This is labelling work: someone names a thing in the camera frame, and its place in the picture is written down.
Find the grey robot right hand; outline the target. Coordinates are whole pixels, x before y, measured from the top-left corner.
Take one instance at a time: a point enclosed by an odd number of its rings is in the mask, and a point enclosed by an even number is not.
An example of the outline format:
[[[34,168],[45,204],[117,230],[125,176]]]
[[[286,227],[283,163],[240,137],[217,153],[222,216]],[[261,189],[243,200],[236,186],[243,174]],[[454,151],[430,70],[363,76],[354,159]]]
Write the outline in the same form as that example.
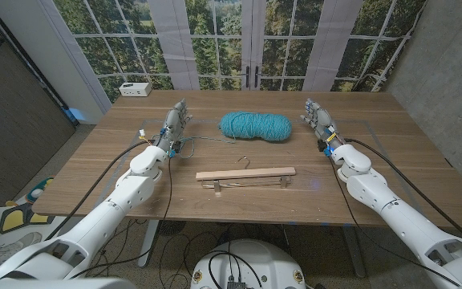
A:
[[[306,114],[300,115],[300,118],[314,130],[320,152],[331,154],[337,147],[346,144],[329,112],[319,103],[308,98],[305,110]]]

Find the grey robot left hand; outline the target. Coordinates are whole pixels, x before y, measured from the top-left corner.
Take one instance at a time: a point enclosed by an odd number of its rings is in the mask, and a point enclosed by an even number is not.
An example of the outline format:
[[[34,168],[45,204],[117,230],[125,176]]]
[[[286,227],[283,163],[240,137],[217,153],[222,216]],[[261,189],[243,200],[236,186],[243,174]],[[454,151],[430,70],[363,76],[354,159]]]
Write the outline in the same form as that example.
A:
[[[154,145],[163,149],[167,154],[172,150],[178,153],[184,129],[192,118],[193,116],[188,114],[186,99],[180,100],[168,112],[164,120],[164,126],[160,130],[160,137],[155,141]]]

